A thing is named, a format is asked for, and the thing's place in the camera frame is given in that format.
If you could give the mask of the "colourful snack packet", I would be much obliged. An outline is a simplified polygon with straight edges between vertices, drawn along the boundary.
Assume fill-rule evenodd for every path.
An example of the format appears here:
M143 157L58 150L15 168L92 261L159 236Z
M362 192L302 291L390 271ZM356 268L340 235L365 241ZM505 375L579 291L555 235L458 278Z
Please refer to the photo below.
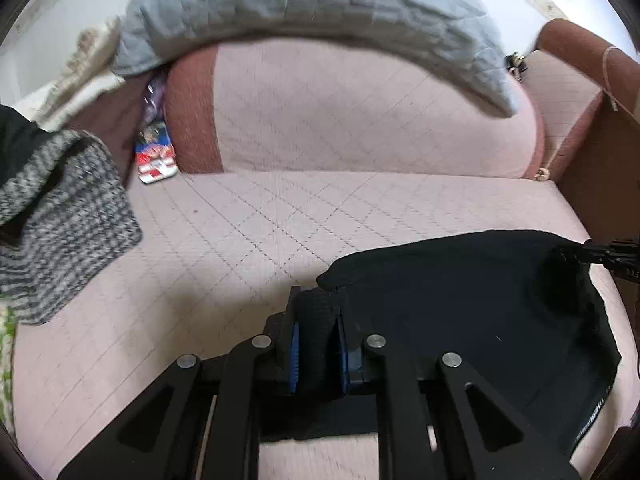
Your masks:
M165 117L167 75L154 75L143 96L142 118L134 144L138 178L152 184L178 174L176 151Z

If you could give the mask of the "grey houndstooth garment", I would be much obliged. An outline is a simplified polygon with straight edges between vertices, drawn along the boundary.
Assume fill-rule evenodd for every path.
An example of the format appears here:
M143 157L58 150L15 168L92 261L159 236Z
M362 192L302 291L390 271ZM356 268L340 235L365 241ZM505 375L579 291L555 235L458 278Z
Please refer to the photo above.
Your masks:
M105 144L52 133L1 187L1 297L18 322L47 323L141 240Z

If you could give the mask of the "pink quilted mattress cover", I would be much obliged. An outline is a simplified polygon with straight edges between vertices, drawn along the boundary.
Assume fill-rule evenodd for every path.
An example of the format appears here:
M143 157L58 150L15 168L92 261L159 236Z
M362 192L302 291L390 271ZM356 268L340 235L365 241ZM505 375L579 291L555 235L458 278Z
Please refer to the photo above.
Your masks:
M528 179L240 172L128 194L142 242L17 331L17 443L46 479L178 356L228 352L344 255L485 230L587 236L553 183Z

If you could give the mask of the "cream patterned cloth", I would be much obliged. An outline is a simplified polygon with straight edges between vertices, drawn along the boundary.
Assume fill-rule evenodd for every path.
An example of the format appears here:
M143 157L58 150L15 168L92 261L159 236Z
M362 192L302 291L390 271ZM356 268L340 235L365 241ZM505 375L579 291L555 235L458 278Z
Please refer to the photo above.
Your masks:
M61 129L99 96L120 88L125 79L111 70L119 44L119 16L84 29L76 41L75 52L67 59L58 78L12 104L41 129Z

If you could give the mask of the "black jacket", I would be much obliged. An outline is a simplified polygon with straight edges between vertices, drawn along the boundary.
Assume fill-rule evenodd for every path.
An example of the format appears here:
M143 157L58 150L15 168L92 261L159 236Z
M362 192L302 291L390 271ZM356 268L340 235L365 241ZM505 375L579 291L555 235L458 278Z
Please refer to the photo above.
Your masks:
M14 108L0 105L0 184L15 177L49 133Z

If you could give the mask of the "pink maroon side cushion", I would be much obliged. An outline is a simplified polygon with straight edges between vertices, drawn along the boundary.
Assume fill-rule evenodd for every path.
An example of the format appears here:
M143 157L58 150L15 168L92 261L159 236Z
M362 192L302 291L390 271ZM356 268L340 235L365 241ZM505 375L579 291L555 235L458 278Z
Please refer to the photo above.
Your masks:
M639 119L639 63L582 26L548 21L525 63L523 86L544 130L538 181L560 180L604 101Z

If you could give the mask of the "black pants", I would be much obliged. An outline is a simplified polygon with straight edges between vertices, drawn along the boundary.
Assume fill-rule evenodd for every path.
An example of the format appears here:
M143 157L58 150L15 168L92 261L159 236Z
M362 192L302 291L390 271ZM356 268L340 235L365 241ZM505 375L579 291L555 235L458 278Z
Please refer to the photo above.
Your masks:
M342 397L340 338L361 330L430 370L453 351L561 453L570 454L620 362L579 245L531 230L486 231L358 252L295 303L296 389L265 409L267 442L370 434L371 398Z

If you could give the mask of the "pink bolster pillow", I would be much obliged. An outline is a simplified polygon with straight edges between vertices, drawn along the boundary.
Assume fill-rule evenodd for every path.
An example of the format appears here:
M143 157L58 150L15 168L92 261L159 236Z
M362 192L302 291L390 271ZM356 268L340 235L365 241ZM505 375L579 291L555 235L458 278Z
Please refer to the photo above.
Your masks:
M225 42L180 58L165 110L181 170L388 171L530 178L544 126L520 84L509 118L396 56L335 42Z

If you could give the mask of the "grey quilted blanket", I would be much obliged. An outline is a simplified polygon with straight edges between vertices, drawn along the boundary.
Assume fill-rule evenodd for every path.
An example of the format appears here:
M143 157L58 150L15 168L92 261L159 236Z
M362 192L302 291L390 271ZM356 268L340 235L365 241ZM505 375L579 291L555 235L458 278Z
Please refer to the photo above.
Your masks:
M504 117L518 110L500 34L480 0L130 0L112 70L134 76L244 36L352 41L405 58Z

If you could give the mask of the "green white patterned cloth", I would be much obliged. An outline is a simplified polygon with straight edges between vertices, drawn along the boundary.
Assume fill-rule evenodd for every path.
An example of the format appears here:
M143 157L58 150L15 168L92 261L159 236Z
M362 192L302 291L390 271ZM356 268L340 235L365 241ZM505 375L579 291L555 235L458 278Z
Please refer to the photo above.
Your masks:
M0 404L1 421L9 435L15 437L13 409L13 356L16 319L4 300L0 304Z

